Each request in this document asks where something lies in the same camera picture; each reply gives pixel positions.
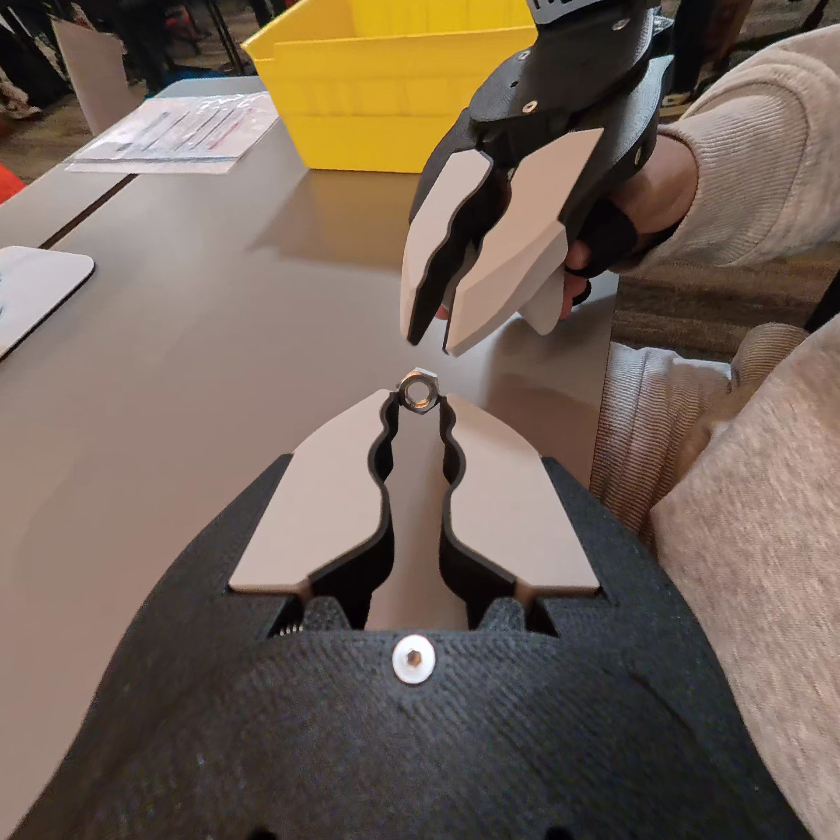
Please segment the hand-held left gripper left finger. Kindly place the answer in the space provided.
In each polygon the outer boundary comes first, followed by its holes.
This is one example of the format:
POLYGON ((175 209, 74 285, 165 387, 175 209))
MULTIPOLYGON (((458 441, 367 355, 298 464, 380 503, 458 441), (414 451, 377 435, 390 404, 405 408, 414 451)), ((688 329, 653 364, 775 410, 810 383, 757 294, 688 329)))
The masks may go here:
POLYGON ((229 578, 232 591, 327 592, 352 552, 372 545, 387 505, 371 453, 386 439, 394 397, 374 392, 297 446, 229 578))

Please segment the person's right hand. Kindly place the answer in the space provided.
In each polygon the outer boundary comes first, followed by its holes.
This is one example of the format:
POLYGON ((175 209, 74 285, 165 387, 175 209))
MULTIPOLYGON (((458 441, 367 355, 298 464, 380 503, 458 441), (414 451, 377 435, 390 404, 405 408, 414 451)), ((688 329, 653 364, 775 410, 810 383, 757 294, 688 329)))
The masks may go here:
POLYGON ((636 264, 662 245, 688 214, 698 186, 697 162, 688 146, 659 133, 646 164, 600 199, 588 213, 565 258, 566 319, 593 274, 636 264))

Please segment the laminated instruction sheet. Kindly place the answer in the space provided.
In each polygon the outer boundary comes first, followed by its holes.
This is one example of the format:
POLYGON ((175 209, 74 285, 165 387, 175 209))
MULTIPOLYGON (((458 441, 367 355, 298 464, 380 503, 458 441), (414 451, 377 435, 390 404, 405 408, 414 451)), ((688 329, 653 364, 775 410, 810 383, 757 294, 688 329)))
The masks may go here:
POLYGON ((277 122, 266 92, 153 98, 74 153, 66 169, 224 175, 277 122))

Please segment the person's grey sweatshirt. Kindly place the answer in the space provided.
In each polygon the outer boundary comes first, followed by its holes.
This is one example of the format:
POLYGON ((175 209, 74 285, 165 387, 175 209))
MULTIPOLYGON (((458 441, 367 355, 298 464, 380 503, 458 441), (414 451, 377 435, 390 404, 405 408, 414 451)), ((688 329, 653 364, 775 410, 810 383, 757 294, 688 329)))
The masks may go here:
POLYGON ((749 734, 814 838, 839 834, 839 331, 695 421, 652 510, 749 734))

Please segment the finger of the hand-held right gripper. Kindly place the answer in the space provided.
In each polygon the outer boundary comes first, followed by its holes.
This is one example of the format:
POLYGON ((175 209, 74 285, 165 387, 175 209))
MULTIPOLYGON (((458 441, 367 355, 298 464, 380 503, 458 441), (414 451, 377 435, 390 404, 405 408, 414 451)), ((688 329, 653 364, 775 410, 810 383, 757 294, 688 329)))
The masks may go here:
POLYGON ((568 251, 560 212, 603 128, 574 131, 522 159, 510 201, 455 290, 444 349, 459 357, 526 305, 568 251))
POLYGON ((462 266, 476 229, 476 210, 487 207, 493 163, 478 150, 451 154, 413 217, 402 259, 400 328, 419 344, 462 266))

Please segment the white document stand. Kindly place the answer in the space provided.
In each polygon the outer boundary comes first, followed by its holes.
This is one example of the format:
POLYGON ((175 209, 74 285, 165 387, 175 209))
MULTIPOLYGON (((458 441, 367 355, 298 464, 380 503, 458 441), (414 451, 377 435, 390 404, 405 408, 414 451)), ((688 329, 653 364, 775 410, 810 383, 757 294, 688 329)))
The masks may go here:
POLYGON ((91 278, 88 255, 25 246, 1 248, 1 358, 91 278))

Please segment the grey desk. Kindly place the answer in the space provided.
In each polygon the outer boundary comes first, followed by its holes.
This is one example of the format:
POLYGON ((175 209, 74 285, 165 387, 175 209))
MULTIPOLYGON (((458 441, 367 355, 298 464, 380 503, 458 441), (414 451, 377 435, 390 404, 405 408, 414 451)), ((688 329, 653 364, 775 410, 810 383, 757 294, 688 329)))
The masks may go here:
POLYGON ((398 326, 413 174, 308 171, 282 122, 225 175, 138 175, 40 239, 91 278, 2 361, 2 838, 147 594, 278 456, 414 368, 592 470, 618 278, 452 359, 398 326))

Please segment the grey upright panel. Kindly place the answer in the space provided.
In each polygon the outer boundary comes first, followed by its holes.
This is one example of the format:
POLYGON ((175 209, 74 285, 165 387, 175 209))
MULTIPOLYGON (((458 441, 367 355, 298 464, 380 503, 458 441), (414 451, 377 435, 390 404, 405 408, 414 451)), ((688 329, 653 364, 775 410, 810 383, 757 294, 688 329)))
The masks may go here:
POLYGON ((130 87, 114 36, 63 19, 52 26, 82 114, 97 137, 139 107, 144 93, 130 87))

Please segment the person's grey striped pants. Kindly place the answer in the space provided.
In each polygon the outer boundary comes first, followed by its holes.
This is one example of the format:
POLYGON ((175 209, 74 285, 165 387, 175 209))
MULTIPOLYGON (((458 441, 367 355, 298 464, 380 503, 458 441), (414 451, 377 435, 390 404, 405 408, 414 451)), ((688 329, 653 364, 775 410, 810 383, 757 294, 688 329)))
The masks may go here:
POLYGON ((613 342, 591 493, 652 549, 650 511, 806 338, 806 331, 789 324, 760 325, 727 364, 613 342))

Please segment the person's right forearm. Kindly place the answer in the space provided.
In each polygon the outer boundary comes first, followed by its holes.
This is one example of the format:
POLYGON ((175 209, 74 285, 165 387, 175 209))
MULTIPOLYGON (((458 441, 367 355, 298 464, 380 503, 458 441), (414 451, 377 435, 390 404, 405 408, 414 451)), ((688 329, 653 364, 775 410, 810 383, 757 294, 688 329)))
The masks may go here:
POLYGON ((622 268, 758 266, 839 239, 839 26, 771 45, 660 131, 698 168, 675 232, 622 268))

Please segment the yellow plastic bin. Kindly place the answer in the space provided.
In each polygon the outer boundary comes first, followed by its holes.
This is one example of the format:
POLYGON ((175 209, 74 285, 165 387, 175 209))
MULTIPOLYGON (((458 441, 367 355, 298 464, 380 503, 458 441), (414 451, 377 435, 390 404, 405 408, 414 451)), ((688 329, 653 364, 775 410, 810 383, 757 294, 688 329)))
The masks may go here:
POLYGON ((536 36, 525 1, 305 1, 241 46, 307 168, 419 173, 536 36))

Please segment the silver hex nut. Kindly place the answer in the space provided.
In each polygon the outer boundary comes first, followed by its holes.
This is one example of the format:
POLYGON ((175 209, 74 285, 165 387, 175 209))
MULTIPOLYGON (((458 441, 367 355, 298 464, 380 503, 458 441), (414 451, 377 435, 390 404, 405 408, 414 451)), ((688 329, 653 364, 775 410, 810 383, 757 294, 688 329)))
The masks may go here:
POLYGON ((431 371, 415 367, 401 379, 396 395, 401 407, 408 412, 425 415, 431 412, 440 400, 438 377, 431 371))

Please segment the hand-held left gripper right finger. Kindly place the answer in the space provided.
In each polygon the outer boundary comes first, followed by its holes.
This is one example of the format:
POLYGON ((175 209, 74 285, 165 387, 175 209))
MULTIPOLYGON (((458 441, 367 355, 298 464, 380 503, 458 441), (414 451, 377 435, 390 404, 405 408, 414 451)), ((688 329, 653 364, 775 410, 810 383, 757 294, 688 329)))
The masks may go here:
POLYGON ((600 583, 538 451, 464 397, 440 407, 440 570, 465 602, 590 596, 600 583))

